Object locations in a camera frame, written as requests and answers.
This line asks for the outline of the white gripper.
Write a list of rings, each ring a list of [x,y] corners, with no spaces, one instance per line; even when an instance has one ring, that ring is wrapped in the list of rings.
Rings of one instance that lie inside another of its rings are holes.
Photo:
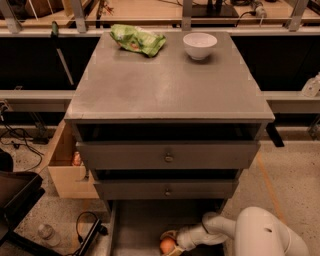
[[[177,241],[179,246],[166,246],[162,248],[162,256],[180,256],[184,250],[191,251],[197,244],[198,232],[193,226],[186,226],[177,230],[168,230],[161,234],[160,239],[171,238]]]

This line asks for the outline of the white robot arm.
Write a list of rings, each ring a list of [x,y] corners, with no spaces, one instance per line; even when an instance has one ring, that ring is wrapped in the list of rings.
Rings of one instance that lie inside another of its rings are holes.
[[[310,256],[304,240],[277,217],[259,207],[248,207],[236,220],[215,212],[196,225],[169,230],[160,236],[161,256],[181,256],[199,245],[234,241],[235,256]]]

